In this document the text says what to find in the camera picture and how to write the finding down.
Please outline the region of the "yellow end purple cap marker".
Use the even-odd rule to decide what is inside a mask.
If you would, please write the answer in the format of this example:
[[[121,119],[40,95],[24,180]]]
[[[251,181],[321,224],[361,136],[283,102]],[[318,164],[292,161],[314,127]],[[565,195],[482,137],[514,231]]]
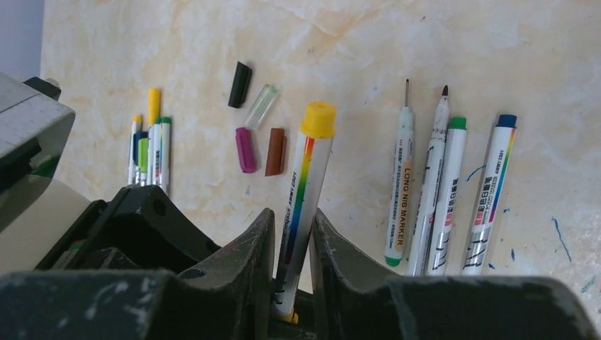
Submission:
[[[141,131],[142,116],[134,115],[130,128],[130,146],[128,156],[128,185],[135,183],[137,170],[137,134]]]

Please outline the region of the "black pen cap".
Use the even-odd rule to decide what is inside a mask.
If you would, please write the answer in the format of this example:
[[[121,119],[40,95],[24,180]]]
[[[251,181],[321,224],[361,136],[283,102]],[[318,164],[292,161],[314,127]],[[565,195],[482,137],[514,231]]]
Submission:
[[[246,101],[252,80],[253,70],[241,62],[237,63],[235,75],[232,81],[228,106],[231,108],[241,108]]]

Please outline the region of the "black cap brown marker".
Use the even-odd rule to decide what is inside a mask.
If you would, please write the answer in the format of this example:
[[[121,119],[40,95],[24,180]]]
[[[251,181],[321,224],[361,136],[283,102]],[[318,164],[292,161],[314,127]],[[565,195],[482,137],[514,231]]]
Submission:
[[[449,116],[449,87],[444,86],[434,114],[432,134],[427,148],[420,201],[410,247],[408,263],[408,274],[410,276],[421,276],[427,262],[430,233],[442,175]]]

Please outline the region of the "yellow end rainbow marker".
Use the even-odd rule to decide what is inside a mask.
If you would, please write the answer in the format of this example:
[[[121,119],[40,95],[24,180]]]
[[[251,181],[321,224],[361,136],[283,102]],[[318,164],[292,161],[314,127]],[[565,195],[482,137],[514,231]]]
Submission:
[[[293,324],[298,322],[294,311],[296,292],[335,136],[335,118],[333,105],[319,101],[309,103],[293,148],[291,187],[286,199],[271,302],[272,314]]]

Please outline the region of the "brown pen cap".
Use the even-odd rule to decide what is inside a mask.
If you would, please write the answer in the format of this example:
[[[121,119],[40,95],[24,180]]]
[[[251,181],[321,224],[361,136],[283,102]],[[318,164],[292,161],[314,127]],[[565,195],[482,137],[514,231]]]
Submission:
[[[276,176],[283,173],[286,160],[286,143],[286,131],[283,128],[273,127],[269,138],[265,176]]]

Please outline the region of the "translucent pen cap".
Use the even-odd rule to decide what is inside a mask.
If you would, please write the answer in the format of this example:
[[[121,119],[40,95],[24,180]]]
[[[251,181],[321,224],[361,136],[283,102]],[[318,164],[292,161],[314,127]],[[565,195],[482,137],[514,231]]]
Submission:
[[[278,96],[279,92],[276,87],[265,84],[247,114],[244,127],[248,130],[258,130],[273,108]]]

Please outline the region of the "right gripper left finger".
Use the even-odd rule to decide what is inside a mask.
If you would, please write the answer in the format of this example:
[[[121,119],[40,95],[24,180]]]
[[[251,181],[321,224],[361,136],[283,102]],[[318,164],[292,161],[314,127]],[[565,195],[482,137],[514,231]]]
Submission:
[[[275,216],[180,274],[29,271],[1,276],[2,339],[265,339]]]

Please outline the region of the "blue cap marker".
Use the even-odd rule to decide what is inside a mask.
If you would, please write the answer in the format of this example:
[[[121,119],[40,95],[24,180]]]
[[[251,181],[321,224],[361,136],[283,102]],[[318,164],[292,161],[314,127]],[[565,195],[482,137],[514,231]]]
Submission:
[[[139,131],[134,134],[134,156],[135,184],[145,186],[147,184],[147,146],[148,132]]]

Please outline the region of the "green long nib marker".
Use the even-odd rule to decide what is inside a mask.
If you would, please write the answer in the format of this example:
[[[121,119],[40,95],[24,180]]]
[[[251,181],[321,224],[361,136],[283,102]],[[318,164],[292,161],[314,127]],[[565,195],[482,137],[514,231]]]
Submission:
[[[399,266],[405,250],[405,232],[410,217],[410,185],[414,145],[414,114],[410,108],[410,80],[405,80],[405,105],[398,116],[393,163],[393,186],[388,214],[385,262]]]

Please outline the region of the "blue end marker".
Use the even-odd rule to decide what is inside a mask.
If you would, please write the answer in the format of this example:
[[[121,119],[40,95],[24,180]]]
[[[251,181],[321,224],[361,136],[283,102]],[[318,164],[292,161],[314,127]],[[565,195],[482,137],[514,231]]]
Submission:
[[[465,257],[461,266],[462,275],[479,276],[483,271],[516,131],[516,115],[504,113],[498,116],[478,189]]]

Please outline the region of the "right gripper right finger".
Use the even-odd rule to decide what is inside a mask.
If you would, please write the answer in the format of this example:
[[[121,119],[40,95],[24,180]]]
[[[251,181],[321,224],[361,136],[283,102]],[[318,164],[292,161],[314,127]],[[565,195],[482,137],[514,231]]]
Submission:
[[[323,212],[310,266],[319,339],[597,339],[578,298],[532,276],[401,276],[344,238]]]

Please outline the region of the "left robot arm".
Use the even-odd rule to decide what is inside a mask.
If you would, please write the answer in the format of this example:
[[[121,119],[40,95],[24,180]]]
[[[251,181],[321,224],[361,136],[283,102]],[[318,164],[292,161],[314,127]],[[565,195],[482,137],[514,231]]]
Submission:
[[[92,201],[42,174],[61,155],[74,111],[41,79],[1,75],[1,276],[64,271],[180,273],[218,246],[157,186]]]

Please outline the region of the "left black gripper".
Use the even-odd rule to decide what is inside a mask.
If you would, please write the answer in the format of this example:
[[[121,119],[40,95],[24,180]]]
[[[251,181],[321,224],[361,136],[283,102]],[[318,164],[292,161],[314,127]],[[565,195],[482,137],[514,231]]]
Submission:
[[[180,273],[220,246],[158,186],[127,186],[111,201],[95,200],[63,232],[37,270],[167,269]]]

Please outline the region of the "purple pen cap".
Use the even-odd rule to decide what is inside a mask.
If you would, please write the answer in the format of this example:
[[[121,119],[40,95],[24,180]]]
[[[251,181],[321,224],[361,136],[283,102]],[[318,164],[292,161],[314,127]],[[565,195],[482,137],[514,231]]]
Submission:
[[[235,141],[239,165],[243,173],[252,174],[257,170],[254,158],[254,147],[251,132],[245,127],[239,127],[235,131]]]

